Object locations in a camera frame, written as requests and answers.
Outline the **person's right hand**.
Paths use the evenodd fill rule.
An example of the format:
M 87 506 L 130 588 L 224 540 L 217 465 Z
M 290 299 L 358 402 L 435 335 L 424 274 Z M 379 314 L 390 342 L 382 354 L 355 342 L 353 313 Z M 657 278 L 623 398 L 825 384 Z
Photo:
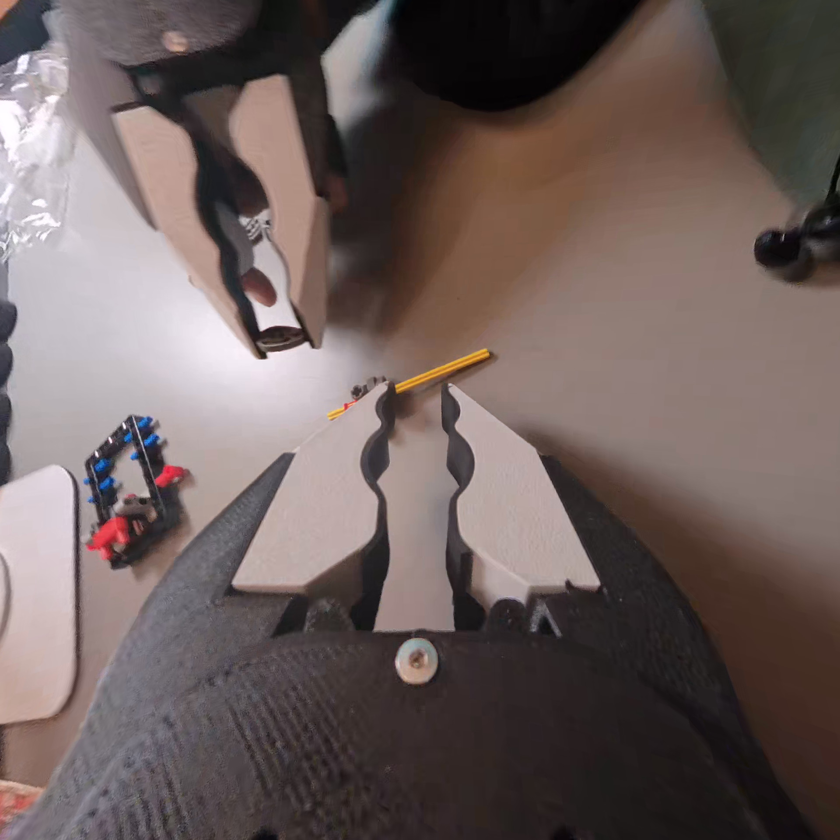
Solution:
M 260 306 L 272 308 L 277 304 L 277 289 L 268 276 L 256 266 L 248 268 L 242 274 L 240 285 L 246 296 Z

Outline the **clear plastic bag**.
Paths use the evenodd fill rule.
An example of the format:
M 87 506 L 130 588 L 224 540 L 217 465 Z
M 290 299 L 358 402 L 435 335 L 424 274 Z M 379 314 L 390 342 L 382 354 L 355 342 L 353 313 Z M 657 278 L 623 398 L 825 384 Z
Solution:
M 2 66 L 1 258 L 42 243 L 64 222 L 76 136 L 67 120 L 69 64 L 50 40 Z

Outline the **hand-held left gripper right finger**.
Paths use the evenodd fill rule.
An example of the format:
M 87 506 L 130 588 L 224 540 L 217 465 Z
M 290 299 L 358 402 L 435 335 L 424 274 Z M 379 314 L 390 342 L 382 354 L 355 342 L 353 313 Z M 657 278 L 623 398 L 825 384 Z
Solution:
M 445 550 L 455 628 L 481 629 L 499 602 L 598 592 L 539 451 L 455 385 L 443 385 L 441 410 L 456 483 Z

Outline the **colourful sticker sheet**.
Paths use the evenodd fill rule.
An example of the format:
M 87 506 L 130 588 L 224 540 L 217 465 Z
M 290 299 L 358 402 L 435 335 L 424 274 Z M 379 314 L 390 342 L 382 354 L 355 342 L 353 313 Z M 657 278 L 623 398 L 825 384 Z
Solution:
M 1 831 L 26 812 L 41 796 L 43 789 L 10 780 L 1 780 Z

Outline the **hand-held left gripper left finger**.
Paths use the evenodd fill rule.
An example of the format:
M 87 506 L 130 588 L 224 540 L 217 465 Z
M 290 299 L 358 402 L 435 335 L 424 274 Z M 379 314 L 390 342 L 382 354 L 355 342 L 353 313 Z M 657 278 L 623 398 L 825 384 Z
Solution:
M 380 479 L 390 465 L 395 386 L 384 381 L 291 455 L 232 586 L 336 602 L 373 629 L 390 563 Z

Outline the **black lego frame assembly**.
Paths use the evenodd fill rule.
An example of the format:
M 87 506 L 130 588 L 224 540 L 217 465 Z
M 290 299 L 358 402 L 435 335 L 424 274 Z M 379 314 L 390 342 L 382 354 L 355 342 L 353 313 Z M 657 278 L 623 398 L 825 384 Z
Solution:
M 181 488 L 190 473 L 165 460 L 165 441 L 150 415 L 128 415 L 85 461 L 83 484 L 96 513 L 86 540 L 112 570 L 141 562 L 181 523 Z M 126 492 L 114 471 L 121 459 L 137 466 L 141 493 Z

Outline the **yellow lego axle assembly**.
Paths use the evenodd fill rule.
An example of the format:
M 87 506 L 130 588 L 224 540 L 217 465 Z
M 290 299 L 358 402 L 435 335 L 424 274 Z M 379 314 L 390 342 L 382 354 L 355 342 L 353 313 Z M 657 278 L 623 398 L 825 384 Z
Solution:
M 417 374 L 413 377 L 410 377 L 406 380 L 393 383 L 391 380 L 388 380 L 384 376 L 374 376 L 370 377 L 364 383 L 356 385 L 351 390 L 350 400 L 345 402 L 331 412 L 328 413 L 328 420 L 331 422 L 341 415 L 345 414 L 352 406 L 357 404 L 364 396 L 368 393 L 373 391 L 376 386 L 380 384 L 393 384 L 395 387 L 395 393 L 397 395 L 402 395 L 405 393 L 417 391 L 419 389 L 424 388 L 427 385 L 433 385 L 437 382 L 442 382 L 443 380 L 451 377 L 452 375 L 456 375 L 462 371 L 467 371 L 472 369 L 480 364 L 483 364 L 489 361 L 493 356 L 493 353 L 489 349 L 481 349 L 474 353 L 470 353 L 466 356 L 460 357 L 456 360 L 452 360 L 447 362 L 446 364 L 439 365 L 438 367 L 433 368 L 432 370 L 426 371 L 421 374 Z

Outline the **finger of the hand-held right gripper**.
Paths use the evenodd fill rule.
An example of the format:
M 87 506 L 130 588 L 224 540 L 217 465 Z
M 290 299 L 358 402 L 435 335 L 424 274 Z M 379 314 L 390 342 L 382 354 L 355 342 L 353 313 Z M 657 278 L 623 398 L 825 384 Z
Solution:
M 155 229 L 236 339 L 253 357 L 264 360 L 266 353 L 256 343 L 257 327 L 249 324 L 255 318 L 227 288 L 222 251 L 200 215 L 198 159 L 189 134 L 148 106 L 114 112 L 112 123 Z
M 322 347 L 327 321 L 330 210 L 310 172 L 289 80 L 245 84 L 228 126 L 239 158 L 256 175 L 269 205 L 268 239 L 283 260 L 287 299 L 311 347 Z

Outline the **person's green sweatshirt torso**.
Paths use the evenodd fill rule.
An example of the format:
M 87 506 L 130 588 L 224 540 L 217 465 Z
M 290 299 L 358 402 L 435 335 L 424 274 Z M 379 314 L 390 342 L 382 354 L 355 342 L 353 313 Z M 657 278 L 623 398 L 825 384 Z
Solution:
M 731 97 L 763 165 L 801 205 L 839 147 L 839 2 L 702 2 Z

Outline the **grey lego disc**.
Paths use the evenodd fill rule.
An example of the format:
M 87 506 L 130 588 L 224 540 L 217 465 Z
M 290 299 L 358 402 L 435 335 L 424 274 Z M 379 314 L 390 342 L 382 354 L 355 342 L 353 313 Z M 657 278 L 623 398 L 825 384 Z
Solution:
M 292 350 L 309 343 L 309 336 L 304 329 L 288 325 L 273 325 L 260 330 L 255 340 L 255 346 L 263 354 Z

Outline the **white book stand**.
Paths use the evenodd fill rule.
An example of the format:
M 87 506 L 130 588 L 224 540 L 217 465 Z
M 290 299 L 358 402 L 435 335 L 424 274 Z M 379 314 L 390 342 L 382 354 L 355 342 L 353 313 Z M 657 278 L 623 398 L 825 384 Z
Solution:
M 49 465 L 1 491 L 1 725 L 58 715 L 77 681 L 79 500 Z

